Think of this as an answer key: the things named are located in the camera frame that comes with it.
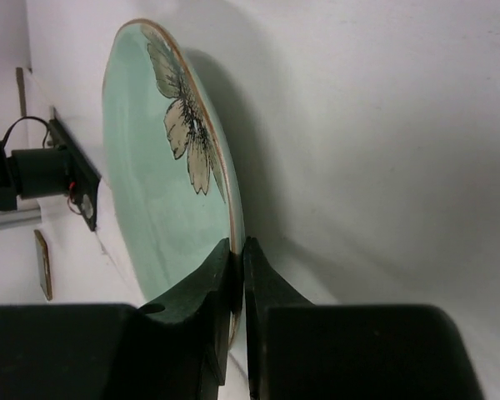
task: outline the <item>black cylinder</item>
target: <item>black cylinder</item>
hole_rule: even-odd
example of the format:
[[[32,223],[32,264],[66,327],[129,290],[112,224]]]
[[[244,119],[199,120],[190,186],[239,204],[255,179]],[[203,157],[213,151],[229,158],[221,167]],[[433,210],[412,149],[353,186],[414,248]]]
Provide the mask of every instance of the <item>black cylinder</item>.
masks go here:
[[[42,198],[68,192],[65,148],[13,150],[8,159],[21,198]]]

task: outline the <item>plate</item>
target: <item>plate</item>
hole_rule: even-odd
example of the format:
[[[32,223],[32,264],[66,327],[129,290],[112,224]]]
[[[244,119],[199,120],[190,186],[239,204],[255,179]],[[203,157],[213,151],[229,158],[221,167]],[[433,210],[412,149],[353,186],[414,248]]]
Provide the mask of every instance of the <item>plate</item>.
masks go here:
[[[116,217],[147,301],[200,266],[244,226],[226,138],[174,38],[147,19],[124,24],[107,61],[103,140]]]

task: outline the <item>ceramic plate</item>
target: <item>ceramic plate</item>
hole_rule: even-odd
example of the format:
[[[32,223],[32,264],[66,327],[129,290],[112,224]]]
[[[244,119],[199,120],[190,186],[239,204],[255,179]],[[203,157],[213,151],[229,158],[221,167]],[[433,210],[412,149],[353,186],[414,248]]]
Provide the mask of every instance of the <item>ceramic plate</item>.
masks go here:
[[[198,268],[219,240],[240,253],[243,214],[223,130],[182,49],[155,22],[117,32],[102,110],[118,225],[147,301]]]

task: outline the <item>black cable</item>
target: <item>black cable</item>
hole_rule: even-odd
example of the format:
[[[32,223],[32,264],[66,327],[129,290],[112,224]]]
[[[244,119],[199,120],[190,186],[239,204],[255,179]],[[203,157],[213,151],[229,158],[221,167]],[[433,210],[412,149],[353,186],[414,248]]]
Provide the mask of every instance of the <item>black cable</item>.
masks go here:
[[[20,117],[17,121],[15,121],[13,123],[13,125],[11,127],[9,127],[9,129],[6,131],[6,134],[3,136],[3,139],[2,139],[2,147],[5,148],[6,147],[6,144],[8,144],[8,140],[9,140],[9,137],[11,136],[11,132],[13,131],[13,129],[15,128],[15,125],[17,125],[18,123],[20,123],[21,121],[24,121],[25,119],[32,119],[33,121],[38,121],[40,122],[42,125],[44,125],[47,129],[47,133],[46,135],[44,136],[44,139],[43,139],[43,142],[42,142],[42,146],[44,147],[44,142],[46,141],[48,135],[50,134],[50,124],[48,122],[46,122],[44,119],[42,118],[39,118],[39,117],[32,117],[32,116],[29,116],[27,115],[26,117]]]

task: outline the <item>flower design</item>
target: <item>flower design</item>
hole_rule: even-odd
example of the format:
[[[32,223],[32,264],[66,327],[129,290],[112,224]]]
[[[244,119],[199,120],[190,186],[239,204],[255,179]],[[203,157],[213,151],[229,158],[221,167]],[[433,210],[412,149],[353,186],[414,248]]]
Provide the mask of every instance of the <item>flower design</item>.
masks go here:
[[[203,111],[197,103],[196,94],[189,87],[181,63],[155,28],[143,24],[141,32],[148,40],[147,51],[152,61],[157,89],[165,98],[174,99],[164,120],[174,159],[178,160],[187,152],[187,171],[196,194],[201,191],[204,195],[208,194],[212,171],[222,200],[226,202],[223,174],[211,133],[206,127]]]

